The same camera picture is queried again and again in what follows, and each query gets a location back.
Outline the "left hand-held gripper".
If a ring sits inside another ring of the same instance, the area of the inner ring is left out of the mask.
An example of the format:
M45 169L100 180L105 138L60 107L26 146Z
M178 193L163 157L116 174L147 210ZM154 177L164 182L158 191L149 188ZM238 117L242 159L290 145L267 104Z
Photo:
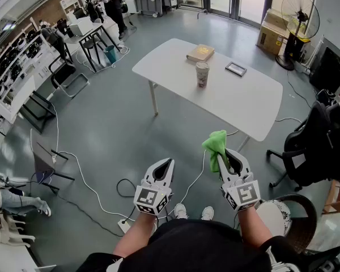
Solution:
M158 216L173 196L170 184L173 179L175 160L165 158L151 165L137 186L134 206L138 211Z

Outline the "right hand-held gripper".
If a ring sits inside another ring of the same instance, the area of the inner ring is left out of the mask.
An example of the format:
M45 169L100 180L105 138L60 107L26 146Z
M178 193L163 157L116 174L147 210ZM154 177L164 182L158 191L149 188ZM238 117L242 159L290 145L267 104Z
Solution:
M217 155L219 173L224 182L224 198L233 211L248 209L261 199L258 181L249 172L249 163L245 157L228 148L225 153L225 158Z

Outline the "green cloth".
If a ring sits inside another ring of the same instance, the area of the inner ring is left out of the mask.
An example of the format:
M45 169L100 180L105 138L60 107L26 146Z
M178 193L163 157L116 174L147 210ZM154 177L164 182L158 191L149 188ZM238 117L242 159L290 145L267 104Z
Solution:
M226 157L226 139L227 132L225 130L214 131L209 138L202 143L202 147L210 153L210 170L213 173L220 172L218 155L220 155L224 165L229 167Z

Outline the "paper cup with lid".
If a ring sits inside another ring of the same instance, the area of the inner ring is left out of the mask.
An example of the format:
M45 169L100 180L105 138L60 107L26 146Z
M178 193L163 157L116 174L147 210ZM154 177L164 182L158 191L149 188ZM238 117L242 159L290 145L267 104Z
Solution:
M205 61L199 61L195 65L197 85L199 88L206 88L208 75L210 71L209 64Z

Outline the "person's left forearm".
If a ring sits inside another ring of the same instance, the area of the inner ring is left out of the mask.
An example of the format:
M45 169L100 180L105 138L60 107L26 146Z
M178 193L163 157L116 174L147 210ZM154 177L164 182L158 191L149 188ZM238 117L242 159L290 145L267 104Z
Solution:
M156 216L141 212L134 224L117 243L112 254L125 258L148 244Z

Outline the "person's right forearm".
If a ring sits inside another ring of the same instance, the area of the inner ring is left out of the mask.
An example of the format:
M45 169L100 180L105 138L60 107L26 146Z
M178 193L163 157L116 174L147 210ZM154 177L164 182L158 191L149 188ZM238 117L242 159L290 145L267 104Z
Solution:
M242 238L246 243L259 248L273 237L253 206L239 211L237 215Z

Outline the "white table leg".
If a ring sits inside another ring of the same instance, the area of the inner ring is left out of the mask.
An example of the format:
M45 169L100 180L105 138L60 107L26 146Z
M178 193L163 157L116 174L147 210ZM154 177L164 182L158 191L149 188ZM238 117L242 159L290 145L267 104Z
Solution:
M237 148L236 152L240 152L244 148L244 146L248 143L249 140L250 140L250 137L247 136L242 142L242 144Z

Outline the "person's left white shoe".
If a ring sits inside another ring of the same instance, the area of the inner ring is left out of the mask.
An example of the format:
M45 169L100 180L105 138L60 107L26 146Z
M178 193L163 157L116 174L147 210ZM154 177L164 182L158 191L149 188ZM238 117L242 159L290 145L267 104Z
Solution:
M188 215L186 207L182 203L178 203L174 208L174 214L176 219L187 219Z

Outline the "white seat cushion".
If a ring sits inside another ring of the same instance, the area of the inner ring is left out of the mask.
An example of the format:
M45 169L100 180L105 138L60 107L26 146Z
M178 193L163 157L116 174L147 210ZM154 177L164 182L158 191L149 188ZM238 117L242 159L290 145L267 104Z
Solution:
M292 220L286 204L278 200L266 201L256 208L256 212L273 236L288 234Z

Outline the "person's black clothing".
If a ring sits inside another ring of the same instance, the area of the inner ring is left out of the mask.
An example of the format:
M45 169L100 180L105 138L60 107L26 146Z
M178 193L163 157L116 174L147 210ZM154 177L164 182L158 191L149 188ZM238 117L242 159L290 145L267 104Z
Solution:
M308 272L307 265L282 236L255 248L226 224L193 219L162 224L145 247L125 258L92 253L76 272L107 272L116 262L120 263L118 272L271 272L267 250L277 261Z

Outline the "black office chair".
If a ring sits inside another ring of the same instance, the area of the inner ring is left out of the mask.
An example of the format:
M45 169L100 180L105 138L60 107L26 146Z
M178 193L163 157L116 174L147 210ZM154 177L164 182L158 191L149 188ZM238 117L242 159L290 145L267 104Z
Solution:
M315 101L308 117L287 136L284 151L267 150L266 157L271 155L282 159L286 169L271 188L285 177L298 184L296 192L323 180L340 181L340 105Z

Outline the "dark wicker chair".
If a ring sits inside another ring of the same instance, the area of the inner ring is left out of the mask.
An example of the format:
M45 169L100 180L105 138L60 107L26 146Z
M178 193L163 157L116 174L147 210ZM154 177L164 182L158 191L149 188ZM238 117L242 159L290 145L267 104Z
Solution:
M317 213L313 203L300 194L289 194L271 199L287 205L291 212L291 227L286 236L287 242L300 254L308 247L317 227Z

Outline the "black backpack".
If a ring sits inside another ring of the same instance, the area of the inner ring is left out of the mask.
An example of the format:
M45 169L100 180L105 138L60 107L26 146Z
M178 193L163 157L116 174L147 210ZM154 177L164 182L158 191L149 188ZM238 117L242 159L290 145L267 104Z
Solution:
M325 106L330 106L335 100L335 94L327 89L322 89L316 94L316 100Z

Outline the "dark grey stool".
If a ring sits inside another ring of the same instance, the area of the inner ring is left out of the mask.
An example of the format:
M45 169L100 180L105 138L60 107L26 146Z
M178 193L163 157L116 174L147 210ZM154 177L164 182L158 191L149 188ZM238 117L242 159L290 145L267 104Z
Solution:
M75 178L56 171L55 163L53 161L53 155L57 155L65 160L69 159L68 157L61 155L57 151L46 147L44 143L35 142L33 144L33 156L35 162L35 175L37 183L39 185L44 185L48 187L54 194L57 194L60 188L55 187L51 183L47 183L47 180L50 180L52 176L61 177L63 179L71 181L75 181Z

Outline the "brown hardcover book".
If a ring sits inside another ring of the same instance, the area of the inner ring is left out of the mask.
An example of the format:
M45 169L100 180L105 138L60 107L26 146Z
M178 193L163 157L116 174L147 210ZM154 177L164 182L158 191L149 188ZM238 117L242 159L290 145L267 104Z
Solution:
M214 48L207 45L199 44L195 49L193 49L186 55L186 58L195 63L201 61L207 62L208 59L214 54L214 52Z

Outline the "teal waste bin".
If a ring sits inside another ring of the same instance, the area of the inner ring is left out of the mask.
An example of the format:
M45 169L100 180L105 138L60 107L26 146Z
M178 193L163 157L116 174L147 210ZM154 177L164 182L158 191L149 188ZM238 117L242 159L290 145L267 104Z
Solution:
M114 45L106 46L104 49L104 54L111 64L117 61L116 47Z

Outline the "large cardboard box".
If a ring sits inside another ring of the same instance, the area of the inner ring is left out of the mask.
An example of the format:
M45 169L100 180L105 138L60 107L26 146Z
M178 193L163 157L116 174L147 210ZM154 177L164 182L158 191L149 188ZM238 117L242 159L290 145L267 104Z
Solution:
M284 28L269 22L263 22L256 45L262 50L277 56L282 47L285 35L286 30Z

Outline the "black bin yellow lid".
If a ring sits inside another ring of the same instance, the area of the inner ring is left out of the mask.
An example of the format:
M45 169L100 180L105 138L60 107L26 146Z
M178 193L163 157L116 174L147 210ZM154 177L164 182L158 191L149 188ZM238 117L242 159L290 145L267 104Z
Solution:
M300 62L304 55L305 47L310 42L310 39L299 38L290 33L284 51L286 57Z

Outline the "black cabinet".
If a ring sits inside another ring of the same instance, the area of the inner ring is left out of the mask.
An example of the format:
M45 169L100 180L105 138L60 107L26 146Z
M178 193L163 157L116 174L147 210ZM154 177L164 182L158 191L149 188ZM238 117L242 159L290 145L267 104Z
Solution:
M326 38L313 60L309 82L316 89L331 93L340 86L340 49Z

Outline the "white folding rack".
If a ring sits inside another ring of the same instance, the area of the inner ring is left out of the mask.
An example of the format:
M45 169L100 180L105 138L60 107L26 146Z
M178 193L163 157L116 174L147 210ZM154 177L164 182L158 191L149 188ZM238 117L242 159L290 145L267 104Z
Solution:
M313 63L318 51L320 50L321 46L324 44L324 37L325 37L324 35L321 36L318 44L316 45L314 51L312 52L312 55L310 56L308 62L305 64L307 69L311 68L312 63Z

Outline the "black cantilever chair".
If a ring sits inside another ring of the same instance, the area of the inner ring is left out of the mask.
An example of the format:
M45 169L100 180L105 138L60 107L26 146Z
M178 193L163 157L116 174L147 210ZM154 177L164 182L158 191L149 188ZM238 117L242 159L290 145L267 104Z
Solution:
M58 56L56 59L53 60L53 62L48 66L48 69L51 73L50 75L50 81L54 87L55 90L60 89L67 97L70 97L73 99L78 95L85 87L87 87L90 84L90 81L88 78L83 74L79 73L76 77L73 77L73 79L68 83L64 84L64 82L72 76L76 72L76 67L72 64L69 64L67 62L63 62L60 64L59 67L57 67L55 70L52 70L53 65L58 62L61 59L60 56ZM74 94L67 93L66 89L70 87L77 79L80 77L83 77L85 80L85 84Z

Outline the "black stool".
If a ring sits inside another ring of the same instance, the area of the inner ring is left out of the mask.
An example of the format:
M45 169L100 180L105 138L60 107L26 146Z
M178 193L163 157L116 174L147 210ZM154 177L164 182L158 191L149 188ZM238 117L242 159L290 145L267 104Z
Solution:
M92 35L89 35L86 39L85 42L83 43L83 46L85 49L88 50L88 55L90 58L90 49L93 49L96 53L97 61L98 64L101 64L100 62L100 56L99 56L99 50L104 51L104 49L108 46L107 43L101 38L98 32L95 32Z

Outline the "small cardboard box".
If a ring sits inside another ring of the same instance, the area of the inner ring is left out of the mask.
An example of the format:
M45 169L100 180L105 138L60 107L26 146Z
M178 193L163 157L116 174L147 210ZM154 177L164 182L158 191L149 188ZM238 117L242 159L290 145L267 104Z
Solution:
M263 22L267 22L281 29L287 29L288 25L288 20L284 19L279 11L272 8L267 10Z

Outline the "white desk black legs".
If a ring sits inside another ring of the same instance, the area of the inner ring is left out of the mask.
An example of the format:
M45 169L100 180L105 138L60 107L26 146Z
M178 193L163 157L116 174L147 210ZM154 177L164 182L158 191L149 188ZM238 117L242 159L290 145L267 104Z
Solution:
M115 43L115 41L111 38L111 36L109 35L109 33L106 31L106 29L104 28L104 24L103 23L93 23L93 28L91 31L89 31L89 33L85 34L84 36L73 36L73 37L69 37L66 38L64 40L65 46L67 46L68 44L79 44L80 48L82 49L84 55L87 58L87 61L90 63L91 66L87 66L84 62L80 62L78 61L80 64L84 65L85 67L88 67L93 73L97 72L97 69L94 65L94 61L92 58L89 57L88 55L88 50L84 48L83 43L85 42L85 39L89 36L94 34L95 32L98 32L99 35L101 36L101 38L107 43L107 45L114 45L117 49L117 53L118 54L122 54L123 56L128 52L128 50L124 53L122 53L121 51L124 50L124 46L123 45L117 45ZM105 70L109 67L115 67L114 64L111 64L110 66L107 66L105 68L103 68L102 70Z

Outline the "black standing fan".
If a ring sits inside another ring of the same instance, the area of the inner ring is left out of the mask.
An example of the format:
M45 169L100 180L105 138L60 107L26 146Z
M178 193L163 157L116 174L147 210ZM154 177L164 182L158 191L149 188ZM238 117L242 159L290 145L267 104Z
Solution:
M281 14L284 19L288 20L286 30L296 37L311 39L319 30L320 16L311 0L283 0ZM276 62L285 70L292 71L296 61L287 58L283 53L276 57Z

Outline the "white box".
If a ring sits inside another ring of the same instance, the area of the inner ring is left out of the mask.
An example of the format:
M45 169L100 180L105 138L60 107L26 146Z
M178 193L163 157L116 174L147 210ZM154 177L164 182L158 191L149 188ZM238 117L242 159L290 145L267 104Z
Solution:
M69 28L74 36L84 36L93 28L93 22L89 17L79 18L75 23L71 23Z

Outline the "grey cart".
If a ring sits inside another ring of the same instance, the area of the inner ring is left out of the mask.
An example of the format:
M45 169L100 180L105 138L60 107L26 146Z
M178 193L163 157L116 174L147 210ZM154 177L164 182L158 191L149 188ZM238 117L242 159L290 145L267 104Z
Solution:
M163 15L162 0L134 0L137 13L158 18Z

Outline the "white shelf rack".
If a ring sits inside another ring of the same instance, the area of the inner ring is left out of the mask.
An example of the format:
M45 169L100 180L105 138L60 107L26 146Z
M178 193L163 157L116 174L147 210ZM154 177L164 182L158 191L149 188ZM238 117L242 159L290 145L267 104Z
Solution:
M22 31L0 55L0 100L11 101L15 89L30 75L43 75L45 61L53 52L42 33L30 29Z

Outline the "black picture frame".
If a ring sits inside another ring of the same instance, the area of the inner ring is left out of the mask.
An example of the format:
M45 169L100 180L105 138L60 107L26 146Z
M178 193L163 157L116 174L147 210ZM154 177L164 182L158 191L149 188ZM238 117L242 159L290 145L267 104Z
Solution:
M230 71L231 73L239 76L239 77L243 77L243 75L246 73L247 69L245 67L242 67L234 62L230 62L225 69L227 71Z

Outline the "black frame stand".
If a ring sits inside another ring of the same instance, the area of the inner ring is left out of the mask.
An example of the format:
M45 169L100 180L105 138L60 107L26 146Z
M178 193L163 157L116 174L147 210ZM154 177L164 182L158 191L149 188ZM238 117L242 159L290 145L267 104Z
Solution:
M33 91L20 109L20 114L41 134L45 125L56 117L54 105Z

